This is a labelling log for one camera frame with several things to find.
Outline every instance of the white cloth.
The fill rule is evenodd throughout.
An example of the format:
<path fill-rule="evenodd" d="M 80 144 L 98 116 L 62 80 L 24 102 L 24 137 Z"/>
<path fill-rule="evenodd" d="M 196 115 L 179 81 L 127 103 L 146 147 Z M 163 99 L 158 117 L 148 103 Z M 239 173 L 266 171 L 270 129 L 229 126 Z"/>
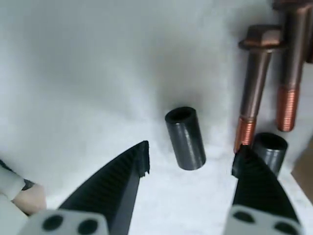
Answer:
<path fill-rule="evenodd" d="M 233 143 L 250 24 L 275 24 L 268 0 L 3 0 L 0 153 L 46 188 L 57 207 L 109 160 L 149 140 L 130 235 L 221 234 L 236 180 Z M 273 56 L 258 131 L 273 131 L 279 77 Z M 313 130 L 312 65 L 280 180 L 308 234 L 313 208 L 290 176 Z M 177 166 L 164 116 L 197 109 L 207 162 Z"/>

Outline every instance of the white robot part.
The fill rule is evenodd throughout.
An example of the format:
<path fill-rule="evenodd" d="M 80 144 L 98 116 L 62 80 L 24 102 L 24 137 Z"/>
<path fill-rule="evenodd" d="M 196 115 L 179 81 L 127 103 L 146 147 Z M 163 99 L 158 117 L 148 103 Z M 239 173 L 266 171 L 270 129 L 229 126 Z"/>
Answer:
<path fill-rule="evenodd" d="M 0 229 L 2 235 L 17 235 L 28 217 L 8 198 L 0 194 Z"/>
<path fill-rule="evenodd" d="M 12 201 L 25 186 L 24 179 L 0 166 L 0 193 Z"/>
<path fill-rule="evenodd" d="M 98 213 L 45 210 L 31 216 L 19 235 L 109 235 L 109 231 Z"/>
<path fill-rule="evenodd" d="M 231 208 L 224 235 L 304 235 L 296 221 L 252 208 Z"/>

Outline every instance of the cardboard box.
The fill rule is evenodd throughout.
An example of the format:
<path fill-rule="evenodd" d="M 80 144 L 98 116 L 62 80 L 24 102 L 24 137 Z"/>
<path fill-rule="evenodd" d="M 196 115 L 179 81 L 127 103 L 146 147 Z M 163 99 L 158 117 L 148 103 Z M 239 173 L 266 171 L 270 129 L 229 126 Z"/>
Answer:
<path fill-rule="evenodd" d="M 313 138 L 291 174 L 313 204 Z"/>

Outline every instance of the bolt thread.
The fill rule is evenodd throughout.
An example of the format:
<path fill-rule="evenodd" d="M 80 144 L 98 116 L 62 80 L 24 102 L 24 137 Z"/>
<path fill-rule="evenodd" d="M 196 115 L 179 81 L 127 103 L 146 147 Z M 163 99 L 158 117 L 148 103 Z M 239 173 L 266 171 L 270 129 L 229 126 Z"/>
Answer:
<path fill-rule="evenodd" d="M 239 117 L 237 133 L 235 139 L 234 153 L 240 148 L 240 145 L 250 145 L 255 131 L 256 118 Z"/>
<path fill-rule="evenodd" d="M 300 89 L 288 89 L 281 86 L 277 98 L 277 128 L 283 132 L 292 131 L 295 125 Z"/>

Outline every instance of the spacer hole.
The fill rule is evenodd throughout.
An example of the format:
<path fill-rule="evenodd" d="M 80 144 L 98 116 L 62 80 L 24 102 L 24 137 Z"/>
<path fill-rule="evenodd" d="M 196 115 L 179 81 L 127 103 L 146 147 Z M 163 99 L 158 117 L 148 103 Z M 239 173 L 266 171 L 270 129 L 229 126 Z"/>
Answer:
<path fill-rule="evenodd" d="M 63 217 L 61 215 L 53 215 L 46 219 L 43 223 L 43 229 L 45 231 L 53 231 L 61 226 Z"/>
<path fill-rule="evenodd" d="M 81 235 L 90 235 L 97 231 L 98 221 L 88 219 L 80 223 L 78 233 Z"/>
<path fill-rule="evenodd" d="M 247 223 L 250 223 L 250 224 L 255 223 L 252 215 L 250 215 L 249 213 L 243 212 L 243 211 L 236 212 L 234 214 L 234 217 L 236 219 L 239 219 L 241 221 L 244 221 L 244 222 L 247 222 Z"/>
<path fill-rule="evenodd" d="M 288 147 L 288 143 L 282 137 L 273 133 L 260 133 L 256 136 L 255 142 L 273 150 L 284 150 Z"/>
<path fill-rule="evenodd" d="M 275 229 L 288 235 L 299 235 L 297 230 L 290 224 L 287 224 L 285 222 L 279 222 L 275 224 Z"/>
<path fill-rule="evenodd" d="M 165 119 L 169 122 L 181 122 L 184 121 L 188 118 L 190 118 L 193 113 L 195 112 L 195 110 L 193 108 L 190 107 L 181 107 L 181 108 L 176 108 L 172 111 L 170 111 Z"/>

